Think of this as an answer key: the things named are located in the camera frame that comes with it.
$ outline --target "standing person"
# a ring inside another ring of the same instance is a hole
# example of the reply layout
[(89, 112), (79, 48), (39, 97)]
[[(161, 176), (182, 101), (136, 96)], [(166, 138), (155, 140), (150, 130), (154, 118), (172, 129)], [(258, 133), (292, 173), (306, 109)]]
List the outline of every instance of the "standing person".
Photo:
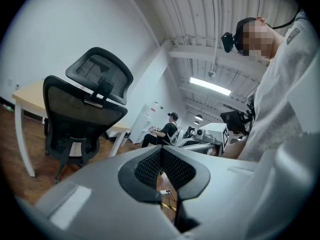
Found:
[(312, 62), (319, 39), (305, 12), (300, 11), (284, 37), (262, 17), (245, 18), (237, 24), (234, 44), (242, 55), (262, 57), (270, 64), (256, 92), (248, 98), (254, 100), (255, 110), (249, 135), (228, 144), (224, 157), (258, 162), (265, 151), (302, 134), (286, 95)]
[(178, 120), (178, 114), (177, 113), (169, 113), (169, 123), (167, 123), (161, 131), (151, 130), (152, 134), (155, 134), (157, 137), (147, 134), (144, 136), (143, 142), (142, 142), (142, 148), (145, 148), (148, 146), (149, 143), (158, 145), (163, 144), (162, 140), (165, 140), (166, 142), (170, 143), (170, 139), (175, 132), (178, 130), (176, 121)]

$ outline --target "black cap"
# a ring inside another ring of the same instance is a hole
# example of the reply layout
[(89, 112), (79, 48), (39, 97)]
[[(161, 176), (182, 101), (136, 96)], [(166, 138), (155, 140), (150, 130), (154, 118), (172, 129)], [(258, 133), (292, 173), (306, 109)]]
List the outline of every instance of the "black cap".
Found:
[(242, 37), (243, 37), (243, 27), (248, 22), (252, 22), (252, 21), (256, 21), (256, 20), (257, 19), (253, 18), (253, 17), (244, 18), (244, 19), (240, 20), (238, 22), (238, 24), (236, 25), (236, 30), (235, 30), (235, 35), (234, 35), (234, 46), (242, 55), (245, 55), (245, 56), (249, 55), (249, 51), (244, 50), (242, 41), (239, 42), (239, 38), (242, 39)]
[(177, 121), (178, 120), (178, 114), (175, 113), (175, 112), (172, 112), (172, 113), (168, 113), (168, 116), (169, 117), (172, 117), (173, 120)]

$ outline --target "ceiling light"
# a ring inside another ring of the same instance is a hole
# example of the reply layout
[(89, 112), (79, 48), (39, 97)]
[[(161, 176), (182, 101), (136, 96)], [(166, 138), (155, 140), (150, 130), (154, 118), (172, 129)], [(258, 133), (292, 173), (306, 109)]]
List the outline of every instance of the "ceiling light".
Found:
[(216, 91), (218, 93), (221, 93), (221, 94), (224, 94), (224, 95), (227, 95), (227, 96), (229, 96), (230, 93), (231, 93), (231, 91), (228, 90), (228, 89), (225, 89), (225, 88), (220, 87), (218, 85), (215, 85), (213, 83), (202, 81), (202, 80), (199, 80), (199, 79), (196, 79), (196, 78), (193, 78), (193, 77), (190, 78), (190, 83), (196, 84), (196, 85), (199, 85), (199, 86), (202, 86), (202, 87), (209, 88), (211, 90), (214, 90), (214, 91)]
[(202, 115), (200, 115), (200, 114), (197, 114), (197, 115), (195, 116), (195, 119), (198, 119), (198, 120), (200, 120), (200, 121), (203, 121)]

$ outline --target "yellow tape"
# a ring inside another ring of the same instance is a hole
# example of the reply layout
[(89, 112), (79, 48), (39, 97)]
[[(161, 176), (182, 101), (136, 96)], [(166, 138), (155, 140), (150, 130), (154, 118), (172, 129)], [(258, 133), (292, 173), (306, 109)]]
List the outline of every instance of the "yellow tape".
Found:
[(170, 209), (170, 210), (174, 210), (175, 212), (177, 211), (177, 208), (174, 208), (174, 207), (171, 207), (171, 208), (170, 208), (168, 205), (166, 205), (166, 204), (163, 203), (163, 202), (162, 202), (161, 204), (162, 204), (162, 206), (165, 207), (165, 208), (168, 208), (168, 209)]

